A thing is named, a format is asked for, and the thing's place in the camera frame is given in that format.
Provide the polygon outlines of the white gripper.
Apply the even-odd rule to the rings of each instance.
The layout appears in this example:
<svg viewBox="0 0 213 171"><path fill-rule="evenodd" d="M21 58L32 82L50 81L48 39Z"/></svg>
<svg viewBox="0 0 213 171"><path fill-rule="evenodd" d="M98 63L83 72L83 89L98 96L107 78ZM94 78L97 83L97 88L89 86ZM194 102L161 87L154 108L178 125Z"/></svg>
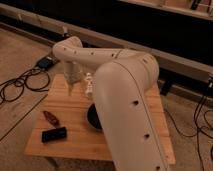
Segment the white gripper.
<svg viewBox="0 0 213 171"><path fill-rule="evenodd" d="M84 73L82 67L76 62L65 61L64 77L68 84L68 95L72 96L74 85L80 83L86 97L92 98L93 95L93 77L90 72Z"/></svg>

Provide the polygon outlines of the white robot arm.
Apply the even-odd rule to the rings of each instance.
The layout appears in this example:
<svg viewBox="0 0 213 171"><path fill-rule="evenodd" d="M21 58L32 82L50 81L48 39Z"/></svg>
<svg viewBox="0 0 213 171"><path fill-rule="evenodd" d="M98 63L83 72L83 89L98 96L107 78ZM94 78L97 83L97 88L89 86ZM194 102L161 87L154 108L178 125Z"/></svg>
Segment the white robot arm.
<svg viewBox="0 0 213 171"><path fill-rule="evenodd" d="M145 93L157 83L159 66L147 52L85 48L70 37L53 46L70 83L76 63L94 71L92 96L116 171L170 171Z"/></svg>

